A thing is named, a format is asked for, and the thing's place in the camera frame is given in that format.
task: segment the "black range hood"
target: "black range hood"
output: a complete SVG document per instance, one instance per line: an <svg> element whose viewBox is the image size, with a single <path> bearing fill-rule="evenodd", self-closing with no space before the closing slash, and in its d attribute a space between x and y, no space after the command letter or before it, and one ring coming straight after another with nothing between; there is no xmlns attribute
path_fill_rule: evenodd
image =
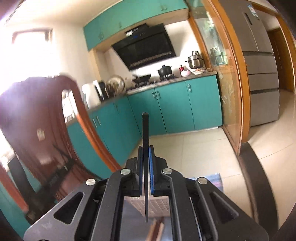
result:
<svg viewBox="0 0 296 241"><path fill-rule="evenodd" d="M176 56L163 24L138 28L112 47L129 70Z"/></svg>

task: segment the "doorway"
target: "doorway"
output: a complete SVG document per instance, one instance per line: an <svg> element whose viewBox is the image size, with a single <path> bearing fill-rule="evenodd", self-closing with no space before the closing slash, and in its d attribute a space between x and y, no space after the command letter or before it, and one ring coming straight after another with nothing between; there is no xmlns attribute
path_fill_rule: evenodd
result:
<svg viewBox="0 0 296 241"><path fill-rule="evenodd" d="M294 92L294 70L284 34L281 28L267 31L267 34L276 59L276 67L279 76L279 88Z"/></svg>

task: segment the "bright window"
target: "bright window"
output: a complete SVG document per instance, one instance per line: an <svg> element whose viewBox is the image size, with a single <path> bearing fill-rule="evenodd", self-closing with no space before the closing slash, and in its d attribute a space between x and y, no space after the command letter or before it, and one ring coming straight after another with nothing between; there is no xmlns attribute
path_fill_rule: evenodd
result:
<svg viewBox="0 0 296 241"><path fill-rule="evenodd" d="M37 29L15 32L9 46L0 57L0 94L12 83L32 76L54 76L51 30ZM8 170L7 163L13 150L0 132L0 161Z"/></svg>

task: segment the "small bottle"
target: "small bottle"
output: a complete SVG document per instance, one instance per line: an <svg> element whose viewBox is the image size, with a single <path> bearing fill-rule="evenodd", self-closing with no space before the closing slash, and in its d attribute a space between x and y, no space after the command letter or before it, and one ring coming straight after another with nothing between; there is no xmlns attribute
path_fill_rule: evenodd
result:
<svg viewBox="0 0 296 241"><path fill-rule="evenodd" d="M184 68L182 67L182 65L180 65L179 70L180 70L180 73L181 73L182 71L184 71Z"/></svg>

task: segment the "black metal clamp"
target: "black metal clamp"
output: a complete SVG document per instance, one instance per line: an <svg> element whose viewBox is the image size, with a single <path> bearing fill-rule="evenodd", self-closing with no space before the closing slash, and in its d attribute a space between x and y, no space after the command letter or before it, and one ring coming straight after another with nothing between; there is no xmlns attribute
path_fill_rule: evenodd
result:
<svg viewBox="0 0 296 241"><path fill-rule="evenodd" d="M173 240L268 241L267 232L206 178L184 178L149 147L148 114L143 114L143 147L126 168L109 179L89 179L70 193L25 233L24 241L118 241L124 196L144 193L148 218L151 194L168 196Z"/></svg>

